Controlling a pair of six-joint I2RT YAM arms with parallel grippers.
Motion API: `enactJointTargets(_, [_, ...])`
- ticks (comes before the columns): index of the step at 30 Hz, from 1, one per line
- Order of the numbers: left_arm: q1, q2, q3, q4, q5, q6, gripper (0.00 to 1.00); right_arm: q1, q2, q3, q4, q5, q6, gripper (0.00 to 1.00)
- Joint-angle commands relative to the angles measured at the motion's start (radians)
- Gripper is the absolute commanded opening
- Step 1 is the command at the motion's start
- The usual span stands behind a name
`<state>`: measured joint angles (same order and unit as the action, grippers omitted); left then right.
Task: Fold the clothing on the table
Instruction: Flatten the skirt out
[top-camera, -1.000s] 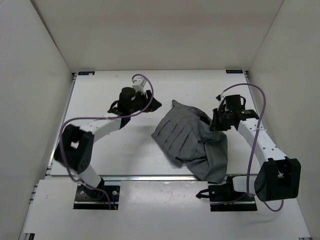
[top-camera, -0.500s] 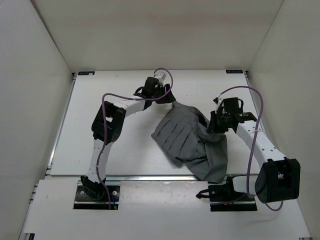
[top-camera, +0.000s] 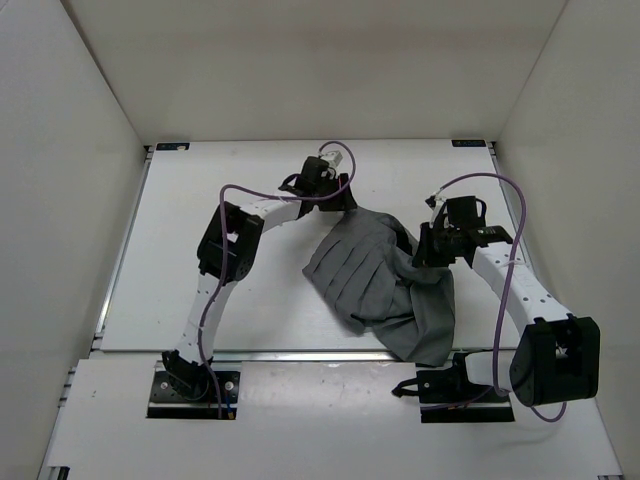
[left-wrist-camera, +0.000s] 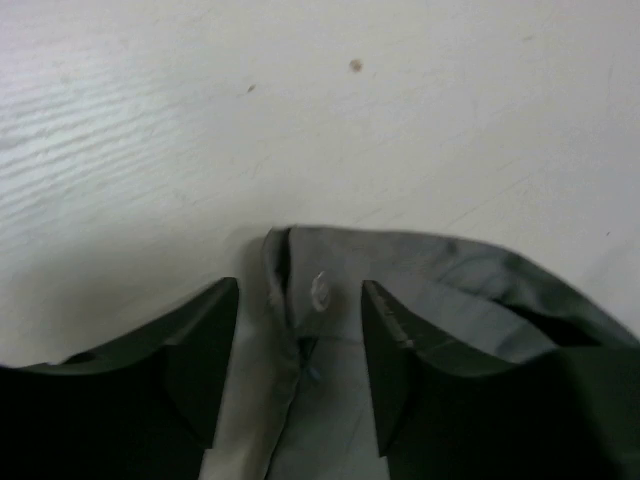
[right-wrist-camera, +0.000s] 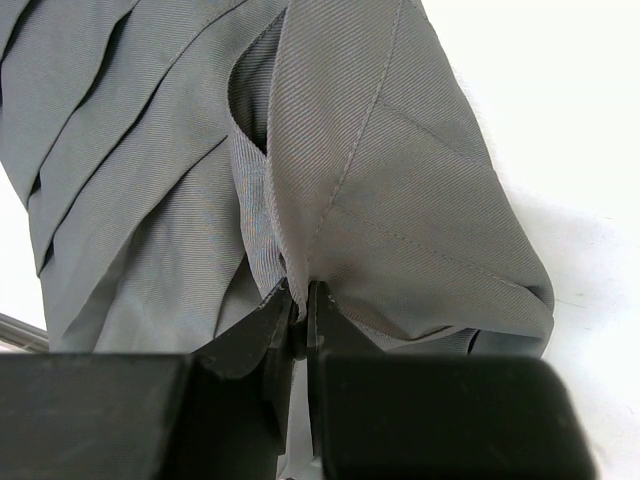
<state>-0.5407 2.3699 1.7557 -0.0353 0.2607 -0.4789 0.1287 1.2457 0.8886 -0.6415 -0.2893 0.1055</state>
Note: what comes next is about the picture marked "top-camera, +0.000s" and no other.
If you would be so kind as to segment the grey pleated skirt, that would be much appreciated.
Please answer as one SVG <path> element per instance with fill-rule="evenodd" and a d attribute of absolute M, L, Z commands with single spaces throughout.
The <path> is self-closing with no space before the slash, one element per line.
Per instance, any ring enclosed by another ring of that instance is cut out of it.
<path fill-rule="evenodd" d="M 357 208 L 324 237 L 303 275 L 357 335 L 405 362 L 439 367 L 453 346 L 454 276 L 412 265 L 417 240 L 394 216 Z"/>

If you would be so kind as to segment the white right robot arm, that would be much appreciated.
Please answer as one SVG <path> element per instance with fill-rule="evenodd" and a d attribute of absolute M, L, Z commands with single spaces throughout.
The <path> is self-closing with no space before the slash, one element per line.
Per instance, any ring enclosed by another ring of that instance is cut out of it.
<path fill-rule="evenodd" d="M 527 407 L 589 399 L 599 386 L 600 329 L 578 317 L 538 281 L 517 253 L 512 237 L 486 223 L 486 203 L 474 196 L 433 195 L 420 227 L 413 263 L 448 267 L 463 259 L 499 298 L 519 334 L 513 351 L 457 356 L 449 391 L 471 400 L 484 386 L 512 393 Z"/>

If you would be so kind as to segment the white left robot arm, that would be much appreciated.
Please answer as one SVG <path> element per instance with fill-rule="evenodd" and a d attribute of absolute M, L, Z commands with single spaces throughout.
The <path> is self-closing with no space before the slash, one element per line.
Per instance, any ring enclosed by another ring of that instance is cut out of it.
<path fill-rule="evenodd" d="M 197 247 L 198 283 L 186 326 L 176 347 L 162 353 L 173 388 L 197 398 L 219 383 L 214 378 L 214 341 L 224 309 L 237 284 L 256 260 L 263 234 L 296 221 L 317 208 L 346 212 L 356 208 L 353 173 L 340 173 L 340 151 L 309 156 L 302 170 L 283 180 L 273 194 L 227 184 Z"/>

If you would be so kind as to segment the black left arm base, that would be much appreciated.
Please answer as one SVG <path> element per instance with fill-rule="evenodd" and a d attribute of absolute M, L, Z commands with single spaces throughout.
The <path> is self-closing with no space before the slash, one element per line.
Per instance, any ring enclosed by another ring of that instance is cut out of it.
<path fill-rule="evenodd" d="M 241 365 L 187 362 L 165 351 L 154 367 L 146 417 L 149 419 L 233 421 L 238 416 Z"/>

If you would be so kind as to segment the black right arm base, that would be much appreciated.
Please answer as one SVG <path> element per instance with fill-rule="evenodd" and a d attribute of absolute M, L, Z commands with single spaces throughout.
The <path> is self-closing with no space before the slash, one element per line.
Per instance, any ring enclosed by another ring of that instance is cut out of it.
<path fill-rule="evenodd" d="M 391 394 L 416 398 L 422 424 L 511 423 L 515 421 L 508 397 L 493 387 L 473 384 L 465 365 L 469 352 L 455 352 L 444 367 L 416 364 L 412 378 L 400 381 Z"/>

